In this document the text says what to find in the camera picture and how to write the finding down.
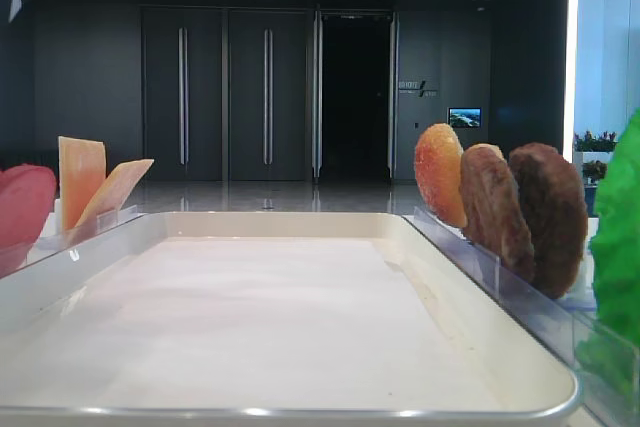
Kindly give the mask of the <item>flower planter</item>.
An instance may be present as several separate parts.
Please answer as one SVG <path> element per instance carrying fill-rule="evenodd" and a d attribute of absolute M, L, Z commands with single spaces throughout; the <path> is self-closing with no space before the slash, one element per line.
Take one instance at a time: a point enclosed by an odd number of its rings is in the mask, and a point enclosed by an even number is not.
<path fill-rule="evenodd" d="M 597 185 L 605 177 L 616 145 L 616 132 L 574 134 L 573 165 L 585 185 Z"/>

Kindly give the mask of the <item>brown meat patty front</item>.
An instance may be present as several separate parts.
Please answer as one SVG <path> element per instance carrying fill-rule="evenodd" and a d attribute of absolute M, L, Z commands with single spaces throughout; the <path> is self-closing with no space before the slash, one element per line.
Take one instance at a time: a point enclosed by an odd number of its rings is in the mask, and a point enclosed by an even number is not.
<path fill-rule="evenodd" d="M 522 280 L 535 274 L 534 248 L 518 199 L 518 187 L 500 149 L 476 144 L 461 157 L 460 195 L 467 239 L 500 258 Z"/>

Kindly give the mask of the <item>brown meat patty rear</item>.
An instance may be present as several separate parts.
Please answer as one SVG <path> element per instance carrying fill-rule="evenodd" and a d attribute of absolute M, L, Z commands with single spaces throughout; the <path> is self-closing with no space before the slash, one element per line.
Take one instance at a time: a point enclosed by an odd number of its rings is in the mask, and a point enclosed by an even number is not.
<path fill-rule="evenodd" d="M 554 147 L 529 143 L 512 150 L 508 164 L 534 248 L 532 286 L 551 299 L 574 284 L 588 232 L 582 179 Z"/>

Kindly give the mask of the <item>leaning orange cheese slice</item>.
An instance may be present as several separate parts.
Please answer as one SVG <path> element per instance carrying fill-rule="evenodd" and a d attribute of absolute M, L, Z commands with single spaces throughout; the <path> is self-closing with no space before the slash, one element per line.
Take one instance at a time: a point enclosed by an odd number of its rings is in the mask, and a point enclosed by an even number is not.
<path fill-rule="evenodd" d="M 117 165 L 91 197 L 75 227 L 99 214 L 120 210 L 153 163 L 153 159 L 140 159 Z"/>

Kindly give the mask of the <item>clear acrylic holder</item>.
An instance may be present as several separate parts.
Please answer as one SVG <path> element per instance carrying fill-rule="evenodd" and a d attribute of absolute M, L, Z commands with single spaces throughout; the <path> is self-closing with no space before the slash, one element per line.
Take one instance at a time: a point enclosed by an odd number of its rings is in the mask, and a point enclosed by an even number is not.
<path fill-rule="evenodd" d="M 133 205 L 117 211 L 99 214 L 79 227 L 67 231 L 58 230 L 53 233 L 50 228 L 55 226 L 57 218 L 55 214 L 51 214 L 51 220 L 47 220 L 45 224 L 46 235 L 41 236 L 35 242 L 28 253 L 27 261 L 35 262 L 48 255 L 69 249 L 140 216 L 142 216 L 142 213 L 139 211 L 138 206 Z"/>
<path fill-rule="evenodd" d="M 590 414 L 606 426 L 639 424 L 639 348 L 596 320 L 594 299 L 549 299 L 427 210 L 415 208 L 412 223 L 500 308 L 577 371 Z"/>

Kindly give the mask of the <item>brown meat patty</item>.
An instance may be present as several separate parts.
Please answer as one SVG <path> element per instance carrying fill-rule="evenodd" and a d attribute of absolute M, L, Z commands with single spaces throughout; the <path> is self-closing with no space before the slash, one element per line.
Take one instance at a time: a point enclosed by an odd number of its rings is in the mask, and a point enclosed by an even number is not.
<path fill-rule="evenodd" d="M 532 286 L 551 299 L 574 284 L 588 232 L 582 179 L 554 147 L 529 143 L 512 150 L 508 164 L 534 248 Z"/>
<path fill-rule="evenodd" d="M 500 258 L 522 280 L 535 274 L 534 248 L 518 199 L 518 187 L 500 149 L 476 144 L 461 157 L 460 195 L 467 239 Z"/>

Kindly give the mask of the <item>orange bun slice right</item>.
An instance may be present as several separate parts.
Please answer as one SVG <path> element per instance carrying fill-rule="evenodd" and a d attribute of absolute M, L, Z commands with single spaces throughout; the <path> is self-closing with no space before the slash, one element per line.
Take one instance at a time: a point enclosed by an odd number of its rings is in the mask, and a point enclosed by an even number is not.
<path fill-rule="evenodd" d="M 444 223 L 464 228 L 467 217 L 459 187 L 463 148 L 445 123 L 428 127 L 414 152 L 416 183 L 426 206 Z"/>

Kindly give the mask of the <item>white tray liner paper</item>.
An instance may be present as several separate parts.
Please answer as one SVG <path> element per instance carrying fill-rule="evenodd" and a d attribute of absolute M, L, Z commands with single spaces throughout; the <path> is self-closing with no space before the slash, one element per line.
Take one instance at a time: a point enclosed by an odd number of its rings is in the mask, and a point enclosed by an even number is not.
<path fill-rule="evenodd" d="M 1 350 L 11 406 L 499 407 L 397 263 L 363 240 L 170 239 Z"/>

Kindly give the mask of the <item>green lettuce leaf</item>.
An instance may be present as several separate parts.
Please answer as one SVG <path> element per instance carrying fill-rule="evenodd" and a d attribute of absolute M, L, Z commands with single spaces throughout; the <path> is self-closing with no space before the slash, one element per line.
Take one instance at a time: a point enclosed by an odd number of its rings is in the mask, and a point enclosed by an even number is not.
<path fill-rule="evenodd" d="M 625 398 L 639 397 L 639 114 L 621 135 L 595 196 L 596 331 L 576 351 Z"/>

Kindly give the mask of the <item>clear acrylic holder top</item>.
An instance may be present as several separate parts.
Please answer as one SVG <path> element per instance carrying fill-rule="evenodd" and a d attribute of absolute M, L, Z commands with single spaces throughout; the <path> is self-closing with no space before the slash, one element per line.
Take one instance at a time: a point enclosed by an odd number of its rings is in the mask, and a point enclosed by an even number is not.
<path fill-rule="evenodd" d="M 139 211 L 138 206 L 133 205 L 117 211 L 99 214 L 79 227 L 67 231 L 58 230 L 53 233 L 50 228 L 55 226 L 57 218 L 55 214 L 51 214 L 51 220 L 47 220 L 45 224 L 46 235 L 41 236 L 35 242 L 28 253 L 27 261 L 35 262 L 48 255 L 69 249 L 140 216 L 142 216 L 142 213 Z"/>

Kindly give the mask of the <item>red tomato slice left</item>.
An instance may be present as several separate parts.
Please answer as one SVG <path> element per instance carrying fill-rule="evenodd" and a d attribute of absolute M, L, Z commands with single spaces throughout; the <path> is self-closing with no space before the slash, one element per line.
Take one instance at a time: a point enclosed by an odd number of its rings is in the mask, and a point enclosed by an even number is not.
<path fill-rule="evenodd" d="M 23 164 L 1 173 L 2 249 L 39 238 L 56 189 L 56 177 L 48 167 Z"/>

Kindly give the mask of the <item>clear acrylic holder right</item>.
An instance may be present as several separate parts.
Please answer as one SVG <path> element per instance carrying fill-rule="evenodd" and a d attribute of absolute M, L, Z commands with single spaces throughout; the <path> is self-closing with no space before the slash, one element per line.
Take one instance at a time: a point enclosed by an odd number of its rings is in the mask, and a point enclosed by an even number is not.
<path fill-rule="evenodd" d="M 639 424 L 639 348 L 596 320 L 594 299 L 549 299 L 427 210 L 415 208 L 412 223 L 500 308 L 577 371 L 590 414 L 606 426 Z"/>

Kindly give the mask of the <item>upright orange cheese slice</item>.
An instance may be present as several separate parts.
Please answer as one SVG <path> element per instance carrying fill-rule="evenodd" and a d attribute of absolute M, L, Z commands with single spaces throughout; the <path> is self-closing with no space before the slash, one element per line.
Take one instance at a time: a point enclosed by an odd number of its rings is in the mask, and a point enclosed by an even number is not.
<path fill-rule="evenodd" d="M 61 227 L 76 226 L 88 203 L 106 178 L 103 142 L 58 137 Z"/>

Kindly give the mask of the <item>wall display screen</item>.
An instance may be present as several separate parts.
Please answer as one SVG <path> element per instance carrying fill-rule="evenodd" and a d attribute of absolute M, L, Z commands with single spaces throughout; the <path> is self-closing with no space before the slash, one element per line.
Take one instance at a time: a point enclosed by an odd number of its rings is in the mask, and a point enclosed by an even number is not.
<path fill-rule="evenodd" d="M 480 128 L 480 108 L 450 108 L 448 110 L 448 124 L 452 128 Z"/>

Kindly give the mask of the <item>metal tray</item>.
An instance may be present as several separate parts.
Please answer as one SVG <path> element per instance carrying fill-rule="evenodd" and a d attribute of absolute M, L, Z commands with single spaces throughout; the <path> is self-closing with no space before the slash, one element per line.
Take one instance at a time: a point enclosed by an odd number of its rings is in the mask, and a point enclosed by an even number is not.
<path fill-rule="evenodd" d="M 148 214 L 1 282 L 5 426 L 560 426 L 581 394 L 391 214 Z"/>

